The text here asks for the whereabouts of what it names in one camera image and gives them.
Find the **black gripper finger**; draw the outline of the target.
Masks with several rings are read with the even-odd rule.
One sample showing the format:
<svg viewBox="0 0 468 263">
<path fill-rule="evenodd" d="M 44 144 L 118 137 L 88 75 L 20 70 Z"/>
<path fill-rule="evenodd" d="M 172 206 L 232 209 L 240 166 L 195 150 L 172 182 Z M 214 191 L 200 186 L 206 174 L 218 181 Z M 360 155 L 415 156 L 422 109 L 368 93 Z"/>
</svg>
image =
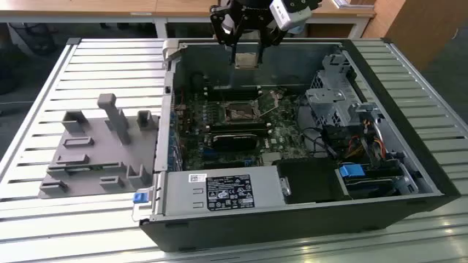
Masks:
<svg viewBox="0 0 468 263">
<path fill-rule="evenodd" d="M 239 41 L 239 15 L 234 13 L 232 5 L 212 5 L 210 7 L 210 20 L 215 36 L 220 45 L 231 48 L 230 64 L 235 63 Z"/>
<path fill-rule="evenodd" d="M 287 31 L 283 31 L 272 16 L 260 17 L 259 20 L 259 45 L 258 45 L 258 64 L 263 63 L 263 53 L 268 47 L 276 46 L 283 41 Z"/>
</svg>

